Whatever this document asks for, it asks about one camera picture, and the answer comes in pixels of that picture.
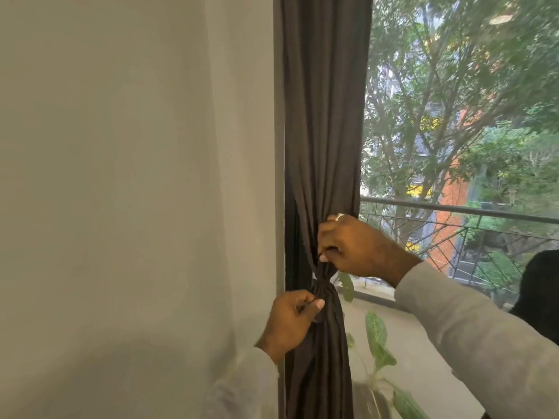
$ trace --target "sleeve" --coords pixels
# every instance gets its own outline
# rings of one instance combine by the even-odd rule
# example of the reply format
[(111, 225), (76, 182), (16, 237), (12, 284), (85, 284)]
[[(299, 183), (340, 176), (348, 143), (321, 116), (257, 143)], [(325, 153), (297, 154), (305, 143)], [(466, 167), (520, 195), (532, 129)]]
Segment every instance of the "sleeve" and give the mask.
[(265, 352), (253, 347), (227, 377), (212, 387), (202, 409), (202, 419), (257, 417), (265, 394), (277, 379), (276, 365)]
[(395, 298), (494, 419), (559, 417), (559, 347), (530, 325), (425, 262)]

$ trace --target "metal railing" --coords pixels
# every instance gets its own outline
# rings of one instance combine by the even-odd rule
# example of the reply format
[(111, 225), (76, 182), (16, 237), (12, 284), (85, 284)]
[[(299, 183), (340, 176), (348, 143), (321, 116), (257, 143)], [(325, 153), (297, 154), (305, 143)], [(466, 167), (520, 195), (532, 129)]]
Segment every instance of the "metal railing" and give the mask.
[(559, 218), (361, 197), (360, 219), (500, 307), (515, 302), (529, 259), (559, 248)]

